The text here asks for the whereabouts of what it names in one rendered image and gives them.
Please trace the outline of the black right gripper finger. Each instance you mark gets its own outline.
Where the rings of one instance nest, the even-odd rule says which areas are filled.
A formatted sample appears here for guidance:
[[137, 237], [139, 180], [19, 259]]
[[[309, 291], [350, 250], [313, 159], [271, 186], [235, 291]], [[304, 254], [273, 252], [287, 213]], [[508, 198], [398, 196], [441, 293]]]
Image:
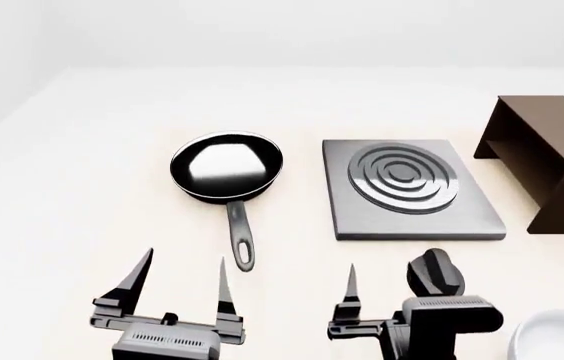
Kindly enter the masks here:
[[354, 264], [350, 265], [345, 296], [333, 312], [335, 322], [353, 322], [360, 318], [361, 301], [358, 296], [357, 275]]

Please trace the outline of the dark brown wooden shelf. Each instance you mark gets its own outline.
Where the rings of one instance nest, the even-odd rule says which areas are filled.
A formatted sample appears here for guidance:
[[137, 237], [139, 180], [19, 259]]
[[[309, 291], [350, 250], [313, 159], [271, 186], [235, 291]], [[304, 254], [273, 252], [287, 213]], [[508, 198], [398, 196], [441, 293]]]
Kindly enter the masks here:
[[531, 234], [564, 234], [564, 96], [501, 95], [474, 152], [497, 159], [539, 206]]

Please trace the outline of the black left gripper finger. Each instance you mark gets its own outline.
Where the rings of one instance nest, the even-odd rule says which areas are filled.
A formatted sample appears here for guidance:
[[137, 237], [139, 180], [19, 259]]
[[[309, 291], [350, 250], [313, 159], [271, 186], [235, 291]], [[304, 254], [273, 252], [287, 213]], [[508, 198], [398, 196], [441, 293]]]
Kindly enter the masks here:
[[216, 321], [236, 323], [239, 326], [243, 325], [243, 317], [240, 317], [237, 314], [231, 296], [228, 278], [227, 278], [226, 266], [225, 266], [225, 258], [221, 259], [220, 267], [219, 267], [219, 285], [218, 285]]
[[116, 287], [93, 299], [94, 314], [125, 317], [135, 313], [152, 263], [153, 254], [154, 249], [149, 248], [137, 265]]

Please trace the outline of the grey electric stove plate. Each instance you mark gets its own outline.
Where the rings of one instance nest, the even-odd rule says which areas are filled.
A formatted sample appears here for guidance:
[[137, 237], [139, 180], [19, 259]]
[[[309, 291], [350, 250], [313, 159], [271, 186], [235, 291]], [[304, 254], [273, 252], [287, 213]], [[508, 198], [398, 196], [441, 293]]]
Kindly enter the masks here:
[[499, 241], [506, 226], [449, 140], [322, 142], [339, 241]]

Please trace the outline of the black frying pan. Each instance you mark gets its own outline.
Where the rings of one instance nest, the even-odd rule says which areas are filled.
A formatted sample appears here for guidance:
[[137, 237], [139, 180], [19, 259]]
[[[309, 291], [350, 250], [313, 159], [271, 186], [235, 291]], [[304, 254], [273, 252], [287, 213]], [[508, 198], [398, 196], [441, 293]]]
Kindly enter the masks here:
[[196, 200], [225, 206], [236, 266], [250, 272], [255, 247], [245, 202], [263, 194], [284, 164], [272, 140], [249, 131], [217, 131], [185, 143], [171, 158], [174, 184]]

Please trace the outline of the white bowl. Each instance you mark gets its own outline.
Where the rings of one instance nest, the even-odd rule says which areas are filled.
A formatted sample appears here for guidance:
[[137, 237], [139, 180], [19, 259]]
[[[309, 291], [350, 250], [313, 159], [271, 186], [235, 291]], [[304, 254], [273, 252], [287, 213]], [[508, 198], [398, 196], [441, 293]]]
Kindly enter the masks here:
[[564, 310], [541, 311], [511, 336], [507, 360], [564, 360]]

